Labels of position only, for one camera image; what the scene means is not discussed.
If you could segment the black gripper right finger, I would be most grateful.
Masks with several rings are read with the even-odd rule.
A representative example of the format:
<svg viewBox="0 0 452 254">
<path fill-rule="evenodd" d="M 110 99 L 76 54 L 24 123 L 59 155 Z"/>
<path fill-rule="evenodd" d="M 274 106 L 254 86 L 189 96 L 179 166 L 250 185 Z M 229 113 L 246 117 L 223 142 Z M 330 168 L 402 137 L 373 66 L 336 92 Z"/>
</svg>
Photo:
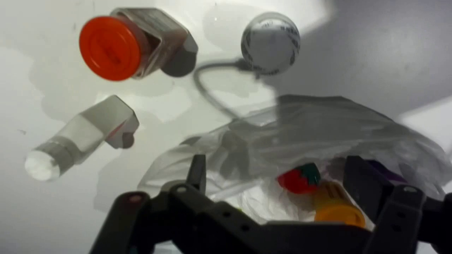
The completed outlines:
<svg viewBox="0 0 452 254">
<path fill-rule="evenodd" d="M 408 182 L 390 182 L 361 157 L 347 157 L 343 186 L 374 230 L 364 254 L 415 254 L 428 243 L 436 254 L 452 254 L 452 195 L 428 197 Z"/>
</svg>

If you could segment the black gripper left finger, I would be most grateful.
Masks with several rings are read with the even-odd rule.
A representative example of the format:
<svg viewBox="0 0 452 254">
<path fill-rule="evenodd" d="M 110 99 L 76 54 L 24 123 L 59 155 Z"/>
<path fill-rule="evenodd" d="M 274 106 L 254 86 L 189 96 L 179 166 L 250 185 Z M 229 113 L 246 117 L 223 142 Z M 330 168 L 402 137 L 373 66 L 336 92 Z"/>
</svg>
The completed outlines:
<svg viewBox="0 0 452 254">
<path fill-rule="evenodd" d="M 155 197 L 142 190 L 120 195 L 89 254 L 152 254 L 164 241 L 183 254 L 222 254 L 213 226 L 200 219 L 212 205 L 205 188 L 206 157 L 195 155 L 188 176 L 166 182 Z"/>
</svg>

